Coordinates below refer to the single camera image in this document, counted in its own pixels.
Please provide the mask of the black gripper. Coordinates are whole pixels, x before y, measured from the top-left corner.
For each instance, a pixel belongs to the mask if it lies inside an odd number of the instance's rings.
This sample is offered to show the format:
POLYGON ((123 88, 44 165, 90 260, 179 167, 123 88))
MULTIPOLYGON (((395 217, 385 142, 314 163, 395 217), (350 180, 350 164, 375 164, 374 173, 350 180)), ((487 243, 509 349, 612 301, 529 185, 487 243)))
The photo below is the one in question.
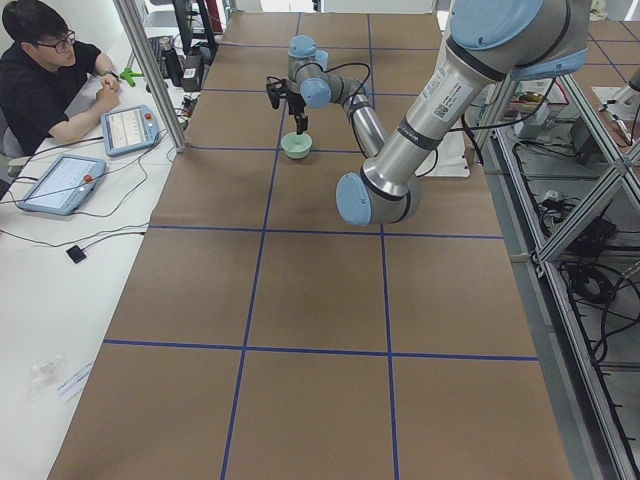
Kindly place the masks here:
POLYGON ((304 114, 306 103, 302 96, 296 92, 286 94, 288 112, 294 116, 296 122, 296 134, 302 135, 308 130, 308 117, 304 114))

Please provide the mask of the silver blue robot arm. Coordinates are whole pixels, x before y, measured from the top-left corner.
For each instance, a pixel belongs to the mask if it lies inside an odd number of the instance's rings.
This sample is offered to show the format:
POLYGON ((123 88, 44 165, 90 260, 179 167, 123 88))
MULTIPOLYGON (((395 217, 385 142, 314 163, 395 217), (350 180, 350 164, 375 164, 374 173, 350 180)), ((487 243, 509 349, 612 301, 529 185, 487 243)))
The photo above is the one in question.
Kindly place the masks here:
POLYGON ((386 134, 361 81, 330 73, 315 41, 291 39, 284 89, 300 131, 305 108, 342 107, 366 159, 341 177, 336 205, 355 226, 410 218, 420 200, 416 171, 489 84, 553 78, 586 59, 588 1, 457 1, 444 40, 444 60, 397 128, 386 134))

